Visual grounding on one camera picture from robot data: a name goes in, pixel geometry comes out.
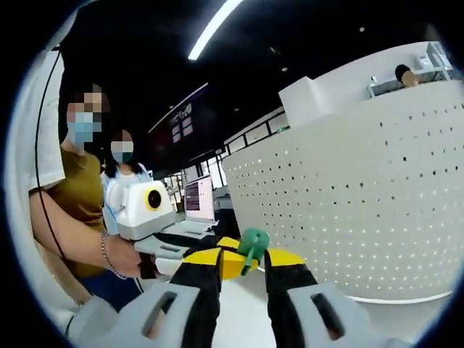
ceiling light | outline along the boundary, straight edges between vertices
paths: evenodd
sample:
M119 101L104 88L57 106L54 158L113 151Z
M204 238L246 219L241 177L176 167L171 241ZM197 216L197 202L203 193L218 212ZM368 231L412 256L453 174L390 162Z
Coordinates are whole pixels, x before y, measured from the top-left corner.
M189 60L197 60L203 52L205 46L210 41L211 37L215 34L216 30L224 23L232 11L237 8L243 0L227 0L224 5L216 12L215 16L208 23L207 27L203 30L195 46L188 55Z

computer screen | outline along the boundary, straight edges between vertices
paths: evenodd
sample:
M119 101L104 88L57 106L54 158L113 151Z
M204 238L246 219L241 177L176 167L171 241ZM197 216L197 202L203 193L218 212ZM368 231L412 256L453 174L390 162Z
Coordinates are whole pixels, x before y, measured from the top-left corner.
M186 184L185 208L187 219L214 221L212 183L209 175Z

black cable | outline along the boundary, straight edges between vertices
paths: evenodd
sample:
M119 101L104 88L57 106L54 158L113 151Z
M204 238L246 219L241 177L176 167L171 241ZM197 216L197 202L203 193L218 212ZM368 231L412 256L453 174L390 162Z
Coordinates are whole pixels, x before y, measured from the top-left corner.
M49 224L49 228L50 228L50 231L51 231L51 235L53 236L53 240L55 241L55 243L56 243L56 245L57 245L57 247L58 247L59 253L61 254L61 257L62 257L63 261L65 262L65 264L66 264L66 266L67 266L65 253L63 252L63 250L61 249L61 246L59 245L57 236L55 235L55 232L53 231L53 228L51 227L49 215L48 215L47 212L46 212L45 203L44 203L44 197L42 196L41 183L40 183L40 179L39 179L39 177L38 177L38 150L37 150L37 148L38 148L38 130L39 130L39 128L40 128L40 122L41 122L41 116L42 116L42 108L44 107L45 95L46 95L46 91L47 91L47 89L48 89L48 87L49 87L49 84L50 84L51 76L53 75L53 72L54 72L54 70L55 70L55 67L57 66L57 63L58 63L58 59L59 59L60 54L61 54L61 52L58 51L57 58L55 59L55 62L54 62L54 64L53 64L53 68L51 69L49 78L48 78L47 81L46 81L45 89L43 90L43 95L42 95L42 100L41 100L41 106L40 106L40 108L38 109L38 119L37 119L37 129L36 129L36 144L35 144L35 146L34 146L34 150L35 150L35 154L34 154L34 155L35 155L35 159L36 159L36 178L37 178L38 195L39 195L40 198L41 198L43 213L45 214L46 222Z

white curved wall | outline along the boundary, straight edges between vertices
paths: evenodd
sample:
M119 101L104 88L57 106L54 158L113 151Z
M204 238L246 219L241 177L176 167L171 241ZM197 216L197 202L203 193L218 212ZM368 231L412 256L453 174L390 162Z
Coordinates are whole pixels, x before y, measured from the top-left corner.
M279 93L289 119L297 128L312 120L349 105L370 99L366 87L371 76L379 80L395 79L394 70L399 64L419 68L416 56L424 54L427 42L393 47L371 54L311 80L302 78Z
M439 297L463 261L463 134L458 82L279 133L224 159L239 227L268 231L347 295Z

green toy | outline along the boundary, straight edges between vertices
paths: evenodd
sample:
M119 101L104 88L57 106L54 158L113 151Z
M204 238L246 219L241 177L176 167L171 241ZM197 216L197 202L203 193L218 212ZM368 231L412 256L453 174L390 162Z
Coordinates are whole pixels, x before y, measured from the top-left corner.
M241 275L245 276L252 266L252 260L258 262L264 257L264 253L269 246L269 234L257 228L248 228L241 237L241 242L237 249L237 254L246 256L246 261Z

